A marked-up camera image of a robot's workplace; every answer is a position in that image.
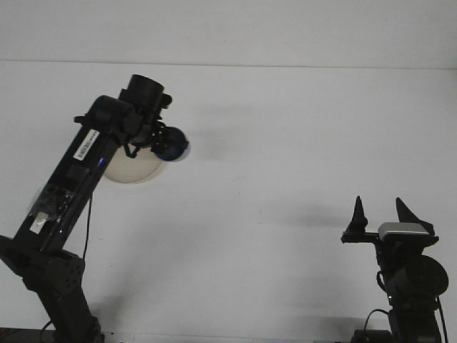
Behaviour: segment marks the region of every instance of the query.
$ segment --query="white sticker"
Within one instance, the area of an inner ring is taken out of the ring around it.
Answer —
[[[73,155],[73,157],[79,161],[82,161],[86,157],[87,153],[91,149],[92,144],[95,142],[99,134],[100,132],[91,129],[91,131],[88,132],[86,138],[79,146],[78,150],[76,150],[76,153]]]

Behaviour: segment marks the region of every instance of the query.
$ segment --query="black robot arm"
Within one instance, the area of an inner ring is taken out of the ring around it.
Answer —
[[[81,288],[84,260],[63,250],[116,150],[130,157],[148,148],[159,158],[179,158],[188,142],[159,120],[171,103],[162,85],[133,75],[119,98],[100,96],[13,239],[0,236],[0,258],[38,294],[56,328],[57,343],[102,343],[97,318]]]
[[[437,297],[448,287],[444,268],[434,259],[422,255],[435,244],[433,225],[420,220],[397,198],[399,223],[384,223],[378,232],[366,232],[368,220],[357,197],[354,214],[341,237],[343,243],[373,243],[380,267],[377,281],[386,293],[392,309],[388,312],[391,331],[356,330],[352,343],[395,342],[441,343],[434,311]]]

